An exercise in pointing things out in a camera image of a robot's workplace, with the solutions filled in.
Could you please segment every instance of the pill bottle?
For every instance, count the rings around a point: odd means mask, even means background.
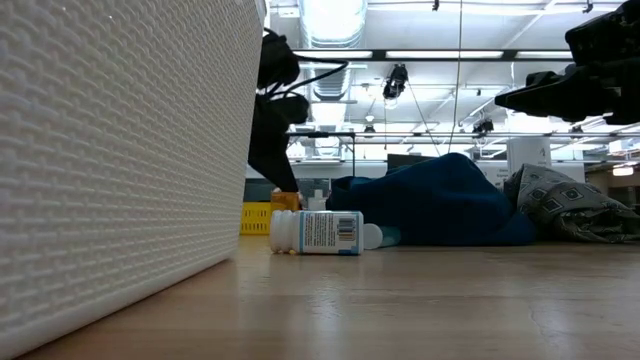
[[[271,250],[360,255],[364,250],[362,221],[358,211],[276,210],[271,215]]]

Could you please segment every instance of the ceiling duct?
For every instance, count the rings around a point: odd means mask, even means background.
[[[367,0],[298,0],[300,29],[308,49],[355,49],[360,47]],[[309,78],[329,69],[310,69]],[[313,83],[320,100],[341,100],[349,90],[351,69],[342,70]]]

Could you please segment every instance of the fluorescent light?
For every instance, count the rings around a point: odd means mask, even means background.
[[[572,60],[573,55],[571,54],[571,51],[519,51],[516,58]]]
[[[325,63],[311,63],[303,62],[300,64],[300,69],[335,69],[339,67],[338,64],[325,64]],[[367,64],[349,64],[347,69],[367,69]]]
[[[613,176],[629,176],[633,175],[633,168],[624,167],[624,168],[614,168]]]
[[[497,59],[502,57],[502,51],[387,51],[387,59],[408,58],[408,59],[447,59],[457,58],[482,58]]]
[[[328,50],[328,51],[294,51],[299,56],[317,59],[368,59],[373,55],[372,51],[359,50]]]

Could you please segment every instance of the ceiling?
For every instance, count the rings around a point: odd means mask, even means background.
[[[464,0],[460,16],[458,0],[441,0],[439,11],[431,10],[433,1],[369,0],[360,48],[568,50],[564,41],[567,30],[614,10],[624,1],[592,2],[593,11],[585,14],[584,0]],[[286,35],[293,49],[303,48],[298,10],[296,0],[270,3],[268,26]],[[331,19],[327,19],[327,26],[331,26]],[[459,132],[465,127],[454,126],[454,113],[456,122],[460,122],[489,104],[482,116],[494,121],[495,131],[506,132],[515,131],[514,122],[505,122],[507,113],[492,104],[493,97],[510,87],[523,86],[530,73],[562,71],[569,62],[408,62],[411,87],[400,96],[394,109],[385,109],[381,94],[381,85],[394,62],[363,59],[353,64],[358,68],[352,69],[351,87],[343,100],[350,102],[344,123],[354,131],[362,131],[367,123],[365,117],[373,115],[377,131],[425,131],[426,121],[430,131]],[[324,111],[324,104],[319,105],[314,104],[312,112]],[[536,119],[539,118],[521,122],[524,125],[517,131],[569,129],[569,124],[560,119]],[[472,122],[464,124],[467,131]],[[618,128],[597,124],[585,131],[609,132]],[[608,139],[594,142],[606,144]]]

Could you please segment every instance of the yellow crate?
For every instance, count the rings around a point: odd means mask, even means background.
[[[282,204],[246,202],[242,204],[240,235],[269,235],[271,213],[283,210]]]

